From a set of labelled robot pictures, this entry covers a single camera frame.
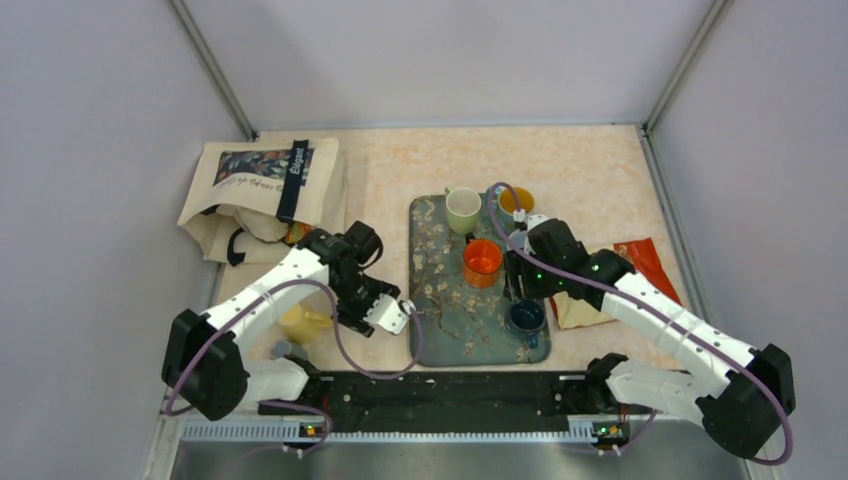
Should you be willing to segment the dark blue mug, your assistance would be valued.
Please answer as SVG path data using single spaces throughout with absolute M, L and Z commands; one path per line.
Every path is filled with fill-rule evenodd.
M 529 349 L 536 349 L 539 346 L 539 334 L 545 324 L 545 308 L 536 300 L 515 302 L 505 313 L 505 328 L 520 338 Z

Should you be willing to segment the orange mug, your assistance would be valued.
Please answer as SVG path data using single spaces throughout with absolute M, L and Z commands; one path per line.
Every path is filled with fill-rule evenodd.
M 477 289 L 492 287 L 503 267 L 501 247 L 493 240 L 465 235 L 465 248 L 461 255 L 464 280 Z

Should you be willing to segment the light blue mug yellow inside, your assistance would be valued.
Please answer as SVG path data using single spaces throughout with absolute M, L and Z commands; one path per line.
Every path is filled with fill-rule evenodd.
M 493 200 L 490 204 L 494 208 L 499 223 L 506 231 L 514 228 L 513 213 L 518 206 L 523 208 L 526 214 L 531 214 L 535 207 L 532 193 L 522 187 L 513 186 L 513 190 L 509 190 L 503 186 L 496 186 L 490 188 L 490 191 L 493 191 Z

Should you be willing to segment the small grey cup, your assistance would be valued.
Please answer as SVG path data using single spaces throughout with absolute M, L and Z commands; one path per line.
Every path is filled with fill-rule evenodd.
M 297 343 L 292 343 L 288 340 L 279 340 L 271 347 L 269 358 L 271 360 L 278 360 L 286 357 L 308 360 L 309 354 L 303 346 Z

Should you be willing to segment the light green mug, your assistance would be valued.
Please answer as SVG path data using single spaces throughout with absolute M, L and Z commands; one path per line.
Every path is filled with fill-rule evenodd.
M 452 232 L 458 235 L 472 233 L 477 226 L 482 199 L 470 188 L 448 186 L 444 189 L 447 222 Z

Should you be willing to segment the pale grey mug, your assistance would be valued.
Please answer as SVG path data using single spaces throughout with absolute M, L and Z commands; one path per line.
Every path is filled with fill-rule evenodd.
M 525 249 L 527 239 L 527 231 L 526 230 L 514 230 L 508 236 L 508 251 L 519 250 L 522 251 Z

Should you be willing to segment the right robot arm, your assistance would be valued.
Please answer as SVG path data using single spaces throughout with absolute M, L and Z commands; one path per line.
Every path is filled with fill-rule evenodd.
M 527 296 L 564 292 L 629 325 L 680 364 L 667 370 L 604 356 L 586 385 L 594 409 L 645 406 L 702 427 L 736 457 L 769 466 L 788 461 L 788 417 L 797 402 L 787 352 L 774 344 L 758 349 L 708 324 L 615 251 L 587 252 L 562 220 L 535 214 L 512 234 L 496 231 L 519 258 Z

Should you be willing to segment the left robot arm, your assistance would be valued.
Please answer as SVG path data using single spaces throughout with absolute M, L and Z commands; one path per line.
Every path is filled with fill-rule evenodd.
M 380 237 L 360 221 L 344 233 L 315 229 L 239 293 L 201 313 L 179 313 L 161 370 L 172 390 L 167 413 L 175 412 L 178 398 L 211 421 L 265 400 L 284 401 L 297 413 L 314 410 L 321 388 L 305 366 L 287 358 L 250 362 L 246 354 L 262 333 L 314 293 L 330 300 L 333 324 L 363 336 L 376 328 L 400 334 L 413 303 L 401 299 L 398 286 L 365 272 L 381 250 Z

